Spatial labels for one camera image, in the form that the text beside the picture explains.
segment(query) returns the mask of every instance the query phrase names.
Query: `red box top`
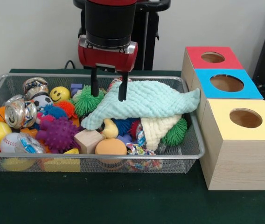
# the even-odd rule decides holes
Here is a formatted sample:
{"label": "red box top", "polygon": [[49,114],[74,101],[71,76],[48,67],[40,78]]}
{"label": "red box top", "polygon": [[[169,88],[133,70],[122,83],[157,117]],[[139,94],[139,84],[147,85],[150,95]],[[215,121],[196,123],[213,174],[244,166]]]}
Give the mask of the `red box top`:
{"label": "red box top", "polygon": [[243,69],[230,47],[186,47],[194,69]]}

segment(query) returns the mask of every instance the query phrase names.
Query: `purple block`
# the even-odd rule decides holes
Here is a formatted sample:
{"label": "purple block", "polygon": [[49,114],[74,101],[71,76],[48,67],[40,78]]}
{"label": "purple block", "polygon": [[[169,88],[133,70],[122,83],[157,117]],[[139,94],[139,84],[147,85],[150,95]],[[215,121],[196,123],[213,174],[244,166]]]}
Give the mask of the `purple block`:
{"label": "purple block", "polygon": [[132,141],[132,137],[129,134],[126,134],[124,136],[118,135],[117,139],[121,140],[125,145],[127,143],[135,144],[137,141]]}
{"label": "purple block", "polygon": [[71,97],[73,97],[77,93],[77,91],[82,89],[83,89],[83,84],[72,83],[70,85]]}

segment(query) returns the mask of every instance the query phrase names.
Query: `white wall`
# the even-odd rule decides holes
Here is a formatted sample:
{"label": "white wall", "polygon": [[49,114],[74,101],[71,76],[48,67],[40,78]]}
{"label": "white wall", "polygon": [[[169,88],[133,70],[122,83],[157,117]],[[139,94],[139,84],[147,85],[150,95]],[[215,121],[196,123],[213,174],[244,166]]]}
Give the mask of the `white wall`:
{"label": "white wall", "polygon": [[[72,0],[0,0],[0,74],[62,68],[77,58]],[[187,45],[227,45],[252,75],[265,37],[265,0],[172,0],[160,13],[154,69],[181,70]]]}

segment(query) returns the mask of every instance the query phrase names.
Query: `box with hole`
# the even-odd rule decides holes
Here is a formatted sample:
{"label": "box with hole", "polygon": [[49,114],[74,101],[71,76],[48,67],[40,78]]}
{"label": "box with hole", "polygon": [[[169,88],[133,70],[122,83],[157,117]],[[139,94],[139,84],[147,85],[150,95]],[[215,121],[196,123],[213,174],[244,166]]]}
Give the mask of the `box with hole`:
{"label": "box with hole", "polygon": [[196,69],[190,90],[199,88],[200,104],[196,110],[199,124],[208,98],[263,99],[245,70]]}
{"label": "box with hole", "polygon": [[243,69],[230,47],[186,47],[181,77],[190,89],[195,69]]}
{"label": "box with hole", "polygon": [[265,101],[207,99],[200,159],[209,190],[265,190]]}

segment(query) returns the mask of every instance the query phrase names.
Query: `knitted blanket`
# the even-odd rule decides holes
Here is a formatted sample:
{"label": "knitted blanket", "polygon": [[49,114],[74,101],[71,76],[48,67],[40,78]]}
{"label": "knitted blanket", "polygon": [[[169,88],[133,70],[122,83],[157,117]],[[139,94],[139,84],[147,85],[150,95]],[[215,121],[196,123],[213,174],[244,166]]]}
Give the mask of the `knitted blanket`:
{"label": "knitted blanket", "polygon": [[158,81],[128,82],[126,100],[118,100],[116,82],[97,108],[86,117],[81,126],[88,130],[101,127],[105,118],[165,118],[194,111],[200,101],[200,90],[179,93]]}
{"label": "knitted blanket", "polygon": [[167,118],[141,118],[141,124],[146,139],[146,149],[155,151],[160,139],[166,136],[168,131],[177,124],[181,114]]}

